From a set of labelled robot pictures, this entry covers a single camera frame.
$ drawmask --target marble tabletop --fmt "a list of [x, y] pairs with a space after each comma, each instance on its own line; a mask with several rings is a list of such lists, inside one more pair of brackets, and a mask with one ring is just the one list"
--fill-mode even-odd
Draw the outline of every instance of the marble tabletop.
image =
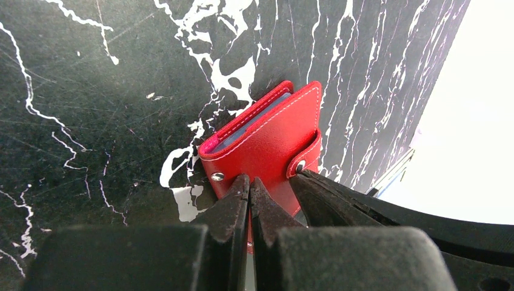
[[0, 286], [74, 224], [190, 221], [196, 147], [283, 80], [323, 85], [320, 172], [408, 149], [468, 0], [22, 0], [0, 10]]

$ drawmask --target black and white marble pattern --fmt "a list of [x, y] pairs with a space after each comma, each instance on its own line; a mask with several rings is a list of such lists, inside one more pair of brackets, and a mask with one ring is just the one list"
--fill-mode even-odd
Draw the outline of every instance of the black and white marble pattern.
[[405, 152], [468, 0], [22, 0], [0, 10], [0, 285], [72, 224], [190, 221], [196, 146], [282, 80], [324, 86], [319, 169]]

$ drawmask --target white surface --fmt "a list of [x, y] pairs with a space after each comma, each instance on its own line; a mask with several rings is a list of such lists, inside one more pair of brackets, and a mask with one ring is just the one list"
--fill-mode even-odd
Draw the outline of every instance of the white surface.
[[404, 189], [381, 199], [514, 224], [513, 10], [511, 1], [471, 2], [413, 140]]

